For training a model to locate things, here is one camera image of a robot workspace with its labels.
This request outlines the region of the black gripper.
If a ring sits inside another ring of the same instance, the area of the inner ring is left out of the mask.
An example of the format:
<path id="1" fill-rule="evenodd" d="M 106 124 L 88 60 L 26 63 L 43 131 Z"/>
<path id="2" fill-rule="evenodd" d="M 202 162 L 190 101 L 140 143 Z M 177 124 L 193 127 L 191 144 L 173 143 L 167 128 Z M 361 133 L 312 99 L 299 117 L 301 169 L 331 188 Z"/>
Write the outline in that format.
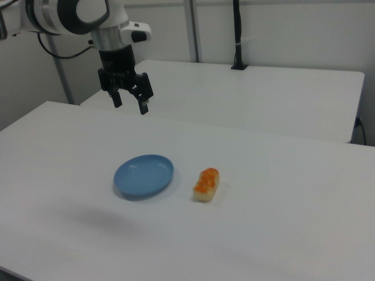
<path id="1" fill-rule="evenodd" d="M 147 73 L 135 72 L 132 45 L 112 51 L 99 51 L 103 67 L 98 70 L 103 91 L 108 92 L 115 108 L 122 105 L 119 89 L 129 91 L 138 101 L 141 115 L 148 112 L 148 102 L 154 92 Z"/>

